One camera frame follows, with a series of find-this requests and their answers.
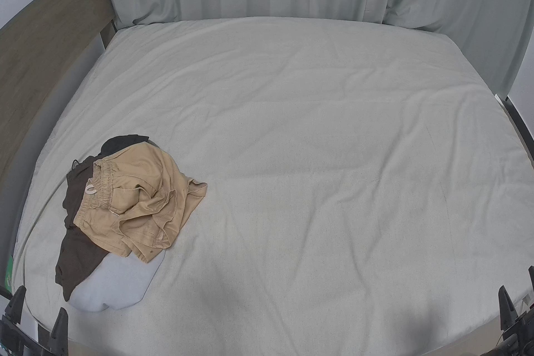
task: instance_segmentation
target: bed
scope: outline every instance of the bed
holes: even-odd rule
[[[65,174],[149,135],[208,183],[144,299],[83,313],[54,266]],[[421,354],[530,289],[534,170],[446,36],[328,19],[123,29],[46,142],[14,285],[103,354]]]

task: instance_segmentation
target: bed frame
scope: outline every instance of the bed frame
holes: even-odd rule
[[[99,33],[108,45],[114,18],[111,0],[34,0],[0,29],[2,284],[35,161],[59,118],[47,104],[63,111],[73,93],[58,93],[62,80]]]

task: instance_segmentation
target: fitted sheet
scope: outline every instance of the fitted sheet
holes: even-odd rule
[[[149,135],[208,183],[144,299],[83,313],[54,266],[65,173]],[[534,171],[445,36],[327,19],[121,30],[50,136],[14,285],[107,355],[420,354],[530,289]]]

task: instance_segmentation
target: brown garment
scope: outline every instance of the brown garment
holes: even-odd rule
[[[93,175],[93,162],[102,157],[89,156],[67,173],[67,194],[63,200],[63,207],[67,210],[65,217],[67,232],[61,242],[56,265],[56,283],[63,287],[65,301],[69,301],[74,288],[82,283],[109,253],[95,245],[73,223],[82,203],[87,180]]]
[[[74,224],[101,248],[145,263],[172,245],[207,189],[146,142],[97,160],[91,185]]]

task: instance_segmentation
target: green tag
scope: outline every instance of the green tag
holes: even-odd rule
[[[13,257],[9,257],[8,268],[6,269],[6,272],[5,272],[4,288],[7,289],[10,293],[13,293],[13,290],[11,289],[12,273],[13,273]]]

